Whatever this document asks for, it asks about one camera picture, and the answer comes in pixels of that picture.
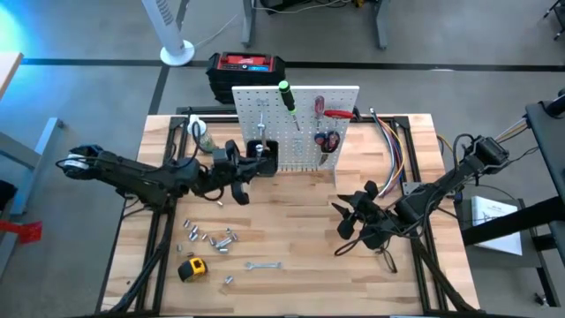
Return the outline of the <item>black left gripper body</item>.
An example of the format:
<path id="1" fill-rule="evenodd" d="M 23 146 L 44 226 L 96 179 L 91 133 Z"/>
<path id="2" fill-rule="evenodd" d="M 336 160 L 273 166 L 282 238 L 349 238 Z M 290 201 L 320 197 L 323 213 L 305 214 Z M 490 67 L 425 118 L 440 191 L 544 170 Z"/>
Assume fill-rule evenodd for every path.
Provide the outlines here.
<path id="1" fill-rule="evenodd" d="M 237 169 L 232 158 L 232 153 L 227 149 L 215 149 L 212 153 L 213 165 L 210 177 L 215 188 L 229 186 L 235 180 Z"/>

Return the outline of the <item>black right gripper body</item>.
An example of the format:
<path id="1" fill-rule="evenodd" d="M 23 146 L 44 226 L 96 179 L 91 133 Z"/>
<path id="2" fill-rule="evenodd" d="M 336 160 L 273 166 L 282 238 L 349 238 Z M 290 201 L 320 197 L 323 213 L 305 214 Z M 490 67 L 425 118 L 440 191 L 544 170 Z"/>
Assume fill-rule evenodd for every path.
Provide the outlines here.
<path id="1" fill-rule="evenodd" d="M 382 231 L 385 217 L 382 209 L 372 201 L 361 200 L 354 210 L 357 219 L 363 224 L 358 240 L 370 250 L 381 248 L 387 240 L 387 235 Z"/>

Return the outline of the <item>black framed eyeglasses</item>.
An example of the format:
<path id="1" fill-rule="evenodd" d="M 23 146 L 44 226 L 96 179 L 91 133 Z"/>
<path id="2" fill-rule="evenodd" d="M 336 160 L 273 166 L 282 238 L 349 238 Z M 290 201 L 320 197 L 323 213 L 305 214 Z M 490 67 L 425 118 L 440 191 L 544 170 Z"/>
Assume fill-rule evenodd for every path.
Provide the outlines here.
<path id="1" fill-rule="evenodd" d="M 396 263 L 392 254 L 387 250 L 387 248 L 381 248 L 375 252 L 378 255 L 381 255 L 389 269 L 389 271 L 393 274 L 397 273 Z"/>

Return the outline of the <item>red black handled scissors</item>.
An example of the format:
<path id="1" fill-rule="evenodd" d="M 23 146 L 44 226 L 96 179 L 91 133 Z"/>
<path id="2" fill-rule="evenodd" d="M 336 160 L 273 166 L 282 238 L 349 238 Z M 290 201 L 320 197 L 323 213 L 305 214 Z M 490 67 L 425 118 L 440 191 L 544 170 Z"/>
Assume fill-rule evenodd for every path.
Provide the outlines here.
<path id="1" fill-rule="evenodd" d="M 329 158 L 329 155 L 338 149 L 341 135 L 336 131 L 318 132 L 314 136 L 314 141 L 320 146 L 321 155 L 318 165 L 321 166 Z"/>

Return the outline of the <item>green black handled screwdriver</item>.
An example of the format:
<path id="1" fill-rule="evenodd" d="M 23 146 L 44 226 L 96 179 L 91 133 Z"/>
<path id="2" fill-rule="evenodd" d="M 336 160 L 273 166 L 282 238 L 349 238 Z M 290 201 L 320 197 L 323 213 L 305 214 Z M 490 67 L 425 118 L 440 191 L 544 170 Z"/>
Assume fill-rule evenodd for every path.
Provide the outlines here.
<path id="1" fill-rule="evenodd" d="M 297 118 L 297 115 L 296 115 L 296 112 L 297 112 L 296 104 L 295 104 L 295 100 L 294 100 L 293 94 L 292 94 L 291 89 L 290 89 L 290 83 L 287 80 L 280 81 L 279 84 L 278 84 L 278 90 L 279 90 L 279 93 L 282 97 L 283 104 L 285 105 L 288 112 L 292 116 L 293 123 L 295 124 L 297 130 L 300 131 L 298 118 Z"/>

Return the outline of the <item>white metal peg board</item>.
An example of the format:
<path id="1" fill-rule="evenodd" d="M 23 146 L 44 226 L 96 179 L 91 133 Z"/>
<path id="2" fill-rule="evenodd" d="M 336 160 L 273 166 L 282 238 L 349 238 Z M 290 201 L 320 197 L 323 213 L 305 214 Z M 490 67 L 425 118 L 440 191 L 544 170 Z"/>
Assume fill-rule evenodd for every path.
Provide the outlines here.
<path id="1" fill-rule="evenodd" d="M 257 124 L 260 113 L 266 126 L 266 140 L 274 140 L 279 144 L 278 168 L 281 164 L 316 164 L 317 171 L 326 170 L 331 177 L 336 176 L 336 168 L 340 152 L 345 142 L 350 123 L 349 119 L 325 117 L 321 120 L 320 130 L 316 130 L 314 98 L 322 95 L 325 98 L 325 110 L 346 110 L 352 112 L 358 97 L 358 86 L 292 86 L 290 87 L 296 104 L 296 115 L 300 131 L 293 123 L 292 116 L 283 104 L 277 86 L 240 86 L 233 87 L 232 94 L 236 107 L 238 122 L 245 144 L 250 140 L 260 140 Z M 262 109 L 257 100 L 268 100 L 268 106 Z M 319 166 L 320 146 L 314 141 L 316 133 L 336 131 L 341 135 L 338 149 Z M 292 140 L 301 138 L 304 141 L 304 153 L 295 155 Z"/>

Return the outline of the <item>green white spray can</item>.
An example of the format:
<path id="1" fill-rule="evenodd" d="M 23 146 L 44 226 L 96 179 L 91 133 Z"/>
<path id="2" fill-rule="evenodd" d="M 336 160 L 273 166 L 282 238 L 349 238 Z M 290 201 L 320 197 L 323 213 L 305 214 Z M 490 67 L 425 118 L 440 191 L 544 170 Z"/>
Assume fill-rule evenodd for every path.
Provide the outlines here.
<path id="1" fill-rule="evenodd" d="M 199 151 L 205 154 L 211 154 L 217 149 L 212 134 L 207 128 L 207 124 L 201 120 L 198 115 L 189 116 L 189 124 L 186 130 L 192 136 Z"/>

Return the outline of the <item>yellow black tape measure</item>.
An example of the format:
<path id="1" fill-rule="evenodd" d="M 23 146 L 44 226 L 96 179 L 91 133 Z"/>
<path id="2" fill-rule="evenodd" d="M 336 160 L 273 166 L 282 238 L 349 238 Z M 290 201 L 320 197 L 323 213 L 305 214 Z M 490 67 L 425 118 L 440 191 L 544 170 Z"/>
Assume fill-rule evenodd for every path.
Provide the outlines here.
<path id="1" fill-rule="evenodd" d="M 208 266 L 200 257 L 189 258 L 177 268 L 178 276 L 182 282 L 192 281 L 198 277 L 205 276 L 207 272 Z"/>

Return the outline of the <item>grey desk leg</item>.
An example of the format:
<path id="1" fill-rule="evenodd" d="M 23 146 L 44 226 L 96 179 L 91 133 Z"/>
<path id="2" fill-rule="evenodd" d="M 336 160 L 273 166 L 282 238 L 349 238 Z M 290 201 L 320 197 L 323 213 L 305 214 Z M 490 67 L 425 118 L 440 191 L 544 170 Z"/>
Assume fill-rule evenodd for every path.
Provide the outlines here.
<path id="1" fill-rule="evenodd" d="M 250 48 L 254 41 L 255 30 L 255 0 L 242 0 L 243 2 L 243 26 L 241 43 L 245 48 Z"/>
<path id="2" fill-rule="evenodd" d="M 376 41 L 379 49 L 388 47 L 388 9 L 390 0 L 376 0 L 374 5 L 374 20 L 376 27 Z"/>

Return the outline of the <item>black metal stand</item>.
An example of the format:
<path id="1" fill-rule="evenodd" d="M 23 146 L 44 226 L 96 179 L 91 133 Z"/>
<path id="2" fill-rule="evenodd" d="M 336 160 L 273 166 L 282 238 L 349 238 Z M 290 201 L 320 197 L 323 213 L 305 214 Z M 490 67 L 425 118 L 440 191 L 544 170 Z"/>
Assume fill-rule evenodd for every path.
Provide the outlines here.
<path id="1" fill-rule="evenodd" d="M 565 88 L 551 102 L 528 105 L 526 117 L 558 195 L 470 227 L 463 231 L 463 242 L 467 246 L 474 245 L 548 224 L 554 242 L 550 243 L 544 238 L 542 246 L 545 249 L 555 248 L 565 254 Z"/>

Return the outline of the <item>grey metal bench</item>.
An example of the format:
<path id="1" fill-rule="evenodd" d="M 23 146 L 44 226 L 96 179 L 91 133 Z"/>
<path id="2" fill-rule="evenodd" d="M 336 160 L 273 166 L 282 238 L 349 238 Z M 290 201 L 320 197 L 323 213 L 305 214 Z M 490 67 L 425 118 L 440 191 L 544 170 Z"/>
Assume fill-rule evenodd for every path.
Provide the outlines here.
<path id="1" fill-rule="evenodd" d="M 10 206 L 11 216 L 21 216 L 25 212 L 37 176 L 40 170 L 46 166 L 45 154 L 51 149 L 53 140 L 63 128 L 64 122 L 61 119 L 51 117 L 34 148 L 30 148 L 0 132 L 0 155 L 27 169 L 27 173 L 21 184 L 18 185 L 18 190 Z"/>

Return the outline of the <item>red plastic piece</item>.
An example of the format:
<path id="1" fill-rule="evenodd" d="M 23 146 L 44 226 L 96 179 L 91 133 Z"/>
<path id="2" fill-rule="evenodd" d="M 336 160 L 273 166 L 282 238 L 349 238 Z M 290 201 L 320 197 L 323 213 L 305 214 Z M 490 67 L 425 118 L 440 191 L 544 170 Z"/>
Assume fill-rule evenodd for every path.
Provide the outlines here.
<path id="1" fill-rule="evenodd" d="M 41 240 L 42 222 L 18 224 L 0 220 L 0 231 L 17 234 L 22 244 L 28 244 Z"/>

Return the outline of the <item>neighbouring wooden table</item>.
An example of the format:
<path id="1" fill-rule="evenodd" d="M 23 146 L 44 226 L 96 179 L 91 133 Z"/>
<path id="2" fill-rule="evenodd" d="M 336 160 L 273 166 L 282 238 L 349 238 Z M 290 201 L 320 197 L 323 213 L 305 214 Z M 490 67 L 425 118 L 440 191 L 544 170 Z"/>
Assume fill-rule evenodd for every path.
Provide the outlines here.
<path id="1" fill-rule="evenodd" d="M 21 52 L 0 52 L 0 101 L 21 65 L 23 57 Z"/>

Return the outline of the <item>black chair base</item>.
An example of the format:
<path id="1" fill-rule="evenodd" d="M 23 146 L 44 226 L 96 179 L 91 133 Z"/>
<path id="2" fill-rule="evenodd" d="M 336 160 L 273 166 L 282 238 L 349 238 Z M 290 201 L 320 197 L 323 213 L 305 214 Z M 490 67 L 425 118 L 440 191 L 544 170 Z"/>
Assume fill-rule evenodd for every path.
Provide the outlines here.
<path id="1" fill-rule="evenodd" d="M 557 42 L 560 37 L 565 34 L 565 0 L 556 0 L 553 5 L 546 10 L 542 19 L 546 19 L 550 14 L 555 16 L 560 26 L 559 31 L 553 37 L 553 40 Z"/>

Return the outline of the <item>red clear handled screwdriver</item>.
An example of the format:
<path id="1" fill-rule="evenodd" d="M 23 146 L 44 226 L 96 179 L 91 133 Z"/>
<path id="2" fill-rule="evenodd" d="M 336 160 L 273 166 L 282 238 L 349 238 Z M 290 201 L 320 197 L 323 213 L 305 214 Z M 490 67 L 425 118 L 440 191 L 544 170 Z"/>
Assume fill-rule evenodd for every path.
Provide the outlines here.
<path id="1" fill-rule="evenodd" d="M 325 111 L 325 98 L 322 95 L 318 95 L 314 98 L 314 113 L 316 120 L 316 130 L 320 130 L 321 120 L 324 118 Z"/>

